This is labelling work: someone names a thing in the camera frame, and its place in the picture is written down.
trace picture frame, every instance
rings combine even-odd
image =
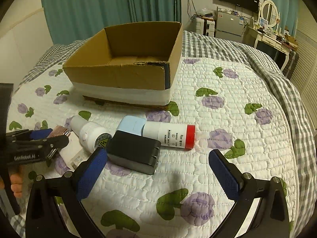
[[[260,27],[263,29],[267,29],[268,21],[264,18],[260,18]]]

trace white box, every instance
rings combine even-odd
[[[203,36],[215,36],[215,22],[213,20],[206,20],[196,18],[196,33]]]

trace white desk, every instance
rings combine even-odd
[[[253,29],[251,27],[248,27],[248,32],[246,34],[246,38],[245,38],[245,41],[244,43],[246,44],[253,44],[253,42],[248,42],[251,38],[255,38],[255,42],[254,42],[254,48],[256,49],[257,47],[257,44],[259,41],[262,41],[264,43],[266,43],[267,45],[271,46],[271,47],[274,47],[276,50],[284,53],[286,56],[285,56],[285,62],[281,68],[281,72],[284,70],[288,60],[289,60],[289,52],[291,51],[291,49],[289,49],[288,47],[284,46],[281,42],[257,31],[256,29]]]

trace white quilt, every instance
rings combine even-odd
[[[196,125],[194,149],[162,147],[152,176],[107,163],[89,197],[82,200],[107,238],[209,237],[234,204],[208,165],[214,148],[242,173],[258,179],[282,178],[289,221],[296,224],[299,184],[289,126],[264,81],[244,64],[182,57],[174,103],[160,112],[85,101],[59,69],[62,65],[56,64],[17,91],[9,110],[8,131],[9,127],[68,126],[69,118],[78,114],[105,126],[111,135],[128,114]],[[60,176],[66,168],[61,158],[50,168],[45,163],[25,166],[24,205],[31,182],[27,175],[32,170],[49,178]],[[171,198],[177,201],[173,206],[168,204]],[[238,235],[247,230],[257,202]],[[21,215],[25,218],[25,209]],[[71,226],[67,215],[65,219]]]

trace teal curtain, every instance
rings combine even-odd
[[[128,0],[129,12],[136,21],[181,21],[180,0]]]
[[[285,26],[287,26],[289,29],[289,34],[294,36],[297,24],[298,0],[272,1],[275,3],[278,12],[281,14],[281,22],[279,27],[282,28],[282,32],[284,32]]]
[[[111,25],[181,21],[180,0],[42,0],[42,6],[54,44],[87,39]]]

